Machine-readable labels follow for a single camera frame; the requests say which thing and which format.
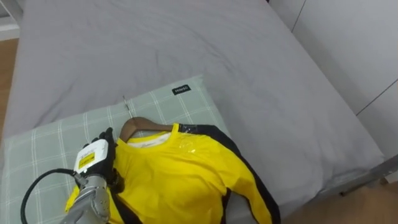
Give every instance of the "black stripe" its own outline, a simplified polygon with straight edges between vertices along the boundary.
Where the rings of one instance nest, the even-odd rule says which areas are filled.
[[[260,177],[256,174],[256,171],[254,171],[254,169],[250,166],[247,160],[245,160],[245,158],[241,155],[241,152],[239,151],[235,142],[232,141],[232,139],[230,139],[224,132],[222,132],[214,125],[180,124],[178,131],[182,133],[207,135],[212,139],[214,139],[215,141],[218,141],[227,149],[233,151],[235,155],[243,161],[243,163],[248,167],[250,172],[253,174],[254,180],[256,181],[257,189],[262,199],[265,201],[269,213],[271,214],[272,223],[273,224],[280,223],[280,212],[278,204],[276,204],[275,200],[272,198],[272,195],[268,192],[266,186],[262,183]]]
[[[221,217],[221,224],[226,224],[226,207],[229,202],[229,198],[231,197],[231,189],[227,188],[226,189],[226,194],[221,198],[221,201],[223,202],[223,216]]]
[[[119,197],[111,192],[113,203],[118,209],[119,215],[123,220],[124,224],[142,224],[138,216],[128,208],[122,201],[120,201]]]

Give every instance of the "pillow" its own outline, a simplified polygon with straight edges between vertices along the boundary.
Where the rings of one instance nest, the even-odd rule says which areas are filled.
[[[167,85],[127,101],[133,116],[156,123],[214,124],[228,134],[202,76]],[[5,140],[1,179],[0,223],[19,223],[22,198],[29,185],[44,172],[72,169],[77,152],[107,127],[115,139],[130,118],[124,102],[72,116]],[[73,179],[50,175],[39,182],[27,203],[29,223],[58,223]]]

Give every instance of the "gray bed sheet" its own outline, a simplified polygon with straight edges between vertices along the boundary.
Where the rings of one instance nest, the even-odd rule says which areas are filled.
[[[24,12],[5,137],[204,74],[282,216],[383,160],[265,0],[29,0]]]

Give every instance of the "wooden floor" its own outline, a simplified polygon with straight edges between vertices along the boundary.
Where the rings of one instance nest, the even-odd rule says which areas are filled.
[[[18,39],[0,41],[0,136],[6,115]]]
[[[0,128],[11,87],[18,40],[0,42]],[[284,224],[383,224],[398,223],[398,184],[362,188],[347,197],[333,197],[308,204]]]

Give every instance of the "yellow shirt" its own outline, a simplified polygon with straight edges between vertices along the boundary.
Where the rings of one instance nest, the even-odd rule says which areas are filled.
[[[145,224],[225,222],[230,191],[249,201],[258,223],[279,223],[279,209],[235,143],[217,127],[174,124],[171,133],[118,139],[119,198]],[[75,187],[66,211],[78,195]],[[123,221],[113,201],[110,223]]]

